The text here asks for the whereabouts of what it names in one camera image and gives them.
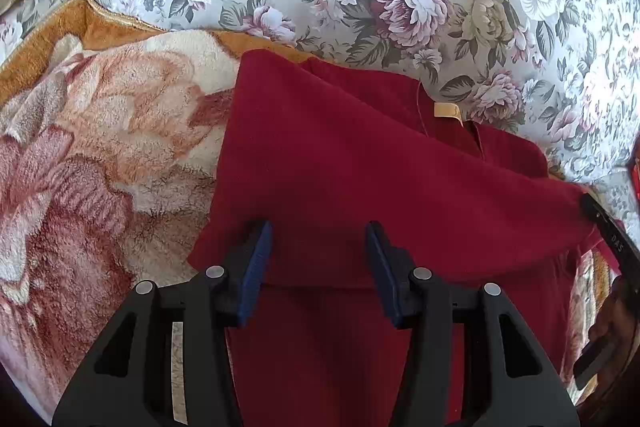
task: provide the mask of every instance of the folded red cloth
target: folded red cloth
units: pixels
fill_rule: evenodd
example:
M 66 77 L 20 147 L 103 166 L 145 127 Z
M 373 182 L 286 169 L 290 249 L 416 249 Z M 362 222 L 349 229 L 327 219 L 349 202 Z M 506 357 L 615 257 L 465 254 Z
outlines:
M 367 267 L 374 219 L 449 282 L 501 285 L 560 366 L 593 225 L 581 189 L 549 179 L 531 142 L 434 118 L 408 77 L 256 50 L 242 56 L 217 179 L 196 269 L 219 263 L 253 220 L 273 223 L 255 316 L 230 333 L 247 427 L 387 425 L 409 337 L 383 316 Z

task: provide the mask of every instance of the fleece blanket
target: fleece blanket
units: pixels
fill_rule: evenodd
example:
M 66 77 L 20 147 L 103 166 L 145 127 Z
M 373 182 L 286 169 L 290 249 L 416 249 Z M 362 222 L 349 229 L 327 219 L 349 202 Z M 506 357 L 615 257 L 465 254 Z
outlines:
M 136 280 L 193 274 L 238 57 L 252 48 L 308 57 L 230 32 L 164 33 L 74 0 L 0 68 L 0 362 L 43 418 Z M 180 353 L 177 327 L 184 419 Z

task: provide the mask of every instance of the round metal pin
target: round metal pin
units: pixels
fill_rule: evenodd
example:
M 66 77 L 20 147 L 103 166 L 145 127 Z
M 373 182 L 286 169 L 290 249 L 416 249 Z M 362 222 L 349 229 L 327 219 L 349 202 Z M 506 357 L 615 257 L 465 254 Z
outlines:
M 500 295 L 500 292 L 502 290 L 500 290 L 500 286 L 498 286 L 495 282 L 488 282 L 484 285 L 484 291 L 486 291 L 489 295 L 497 297 L 498 295 Z
M 205 273 L 209 279 L 217 279 L 225 274 L 225 269 L 219 265 L 209 266 Z
M 414 268 L 414 277 L 416 279 L 427 281 L 431 279 L 432 275 L 433 273 L 431 273 L 431 270 L 429 270 L 428 268 L 421 268 L 421 267 Z
M 140 295 L 146 295 L 154 288 L 154 285 L 151 281 L 141 281 L 136 284 L 136 293 Z

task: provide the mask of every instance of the red garment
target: red garment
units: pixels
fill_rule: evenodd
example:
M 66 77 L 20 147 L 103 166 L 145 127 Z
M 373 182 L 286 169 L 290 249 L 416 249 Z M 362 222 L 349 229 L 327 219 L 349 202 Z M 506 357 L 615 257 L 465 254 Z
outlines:
M 560 366 L 577 246 L 593 226 L 580 188 L 549 179 L 531 142 L 434 118 L 405 76 L 256 50 L 242 56 L 217 178 L 196 269 L 252 220 L 273 223 L 257 310 L 230 333 L 246 427 L 388 424 L 409 333 L 383 316 L 367 267 L 373 219 L 449 282 L 501 285 Z M 450 389 L 455 417 L 461 372 Z

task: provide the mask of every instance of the black handheld tool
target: black handheld tool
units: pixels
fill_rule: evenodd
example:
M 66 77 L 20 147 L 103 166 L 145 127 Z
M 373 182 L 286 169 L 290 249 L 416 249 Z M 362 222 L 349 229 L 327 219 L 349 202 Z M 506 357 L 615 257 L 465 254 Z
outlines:
M 629 287 L 628 296 L 625 299 L 626 308 L 634 317 L 640 317 L 640 251 L 638 247 L 590 194 L 581 196 L 580 207 L 596 224 L 600 235 L 620 264 L 620 273 Z M 575 384 L 578 389 L 586 387 L 591 378 L 609 362 L 616 348 L 615 341 L 607 335 L 586 345 L 582 355 L 574 363 Z
M 246 324 L 270 253 L 271 225 L 262 222 L 223 266 L 163 288 L 138 283 L 76 370 L 52 427 L 182 426 L 171 390 L 173 322 L 184 324 L 189 425 L 241 427 L 224 328 Z
M 578 427 L 577 412 L 542 346 L 495 284 L 469 289 L 416 267 L 380 223 L 366 249 L 385 315 L 412 328 L 390 427 L 442 427 L 452 327 L 465 326 L 462 420 L 449 427 Z

